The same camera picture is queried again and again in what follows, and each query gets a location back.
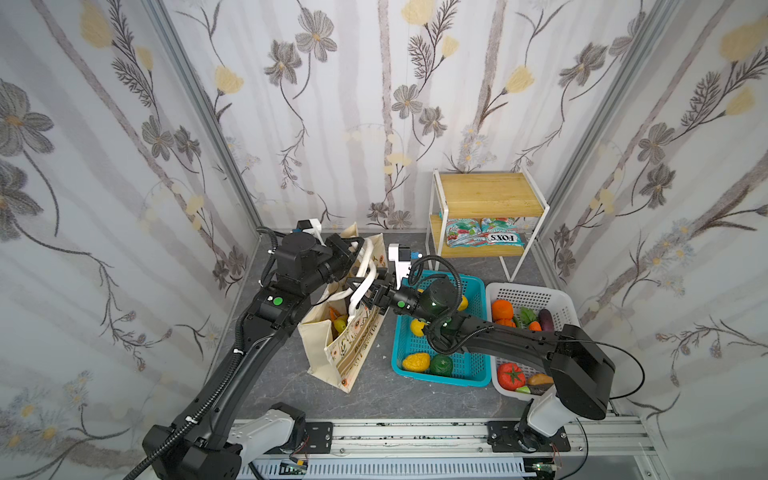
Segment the cream floral tote bag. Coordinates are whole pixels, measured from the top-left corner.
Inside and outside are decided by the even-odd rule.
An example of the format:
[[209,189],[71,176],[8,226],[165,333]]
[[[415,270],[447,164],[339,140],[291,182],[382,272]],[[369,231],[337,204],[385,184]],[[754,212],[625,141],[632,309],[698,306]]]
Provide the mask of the cream floral tote bag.
[[298,326],[308,373],[345,393],[352,390],[384,320],[381,308],[365,306],[363,296],[346,284],[354,277],[374,279],[387,268],[383,235],[369,236],[361,246],[346,275],[325,288]]

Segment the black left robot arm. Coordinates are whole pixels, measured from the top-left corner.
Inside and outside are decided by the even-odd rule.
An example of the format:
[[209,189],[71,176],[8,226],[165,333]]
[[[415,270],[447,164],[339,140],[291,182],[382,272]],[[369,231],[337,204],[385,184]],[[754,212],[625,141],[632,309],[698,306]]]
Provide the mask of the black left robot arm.
[[312,294],[343,280],[364,246],[361,237],[319,240],[300,229],[257,231],[270,241],[270,257],[260,290],[237,320],[229,352],[170,425],[150,428],[142,442],[145,457],[127,478],[148,469],[160,479],[236,478],[244,448],[229,434],[245,396],[311,309]]

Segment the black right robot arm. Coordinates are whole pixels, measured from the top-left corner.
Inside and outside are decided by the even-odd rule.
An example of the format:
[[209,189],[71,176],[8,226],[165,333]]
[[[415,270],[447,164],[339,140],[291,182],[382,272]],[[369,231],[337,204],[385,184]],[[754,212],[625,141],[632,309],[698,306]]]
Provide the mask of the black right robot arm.
[[441,273],[422,278],[424,259],[414,261],[405,275],[380,271],[352,281],[353,304],[392,310],[425,321],[429,346],[437,353],[459,351],[501,357],[537,367],[553,386],[530,401],[513,428],[520,437],[543,441],[566,424],[606,418],[616,366],[605,353],[606,343],[592,339],[580,326],[531,332],[501,326],[460,310],[463,283],[447,263]]

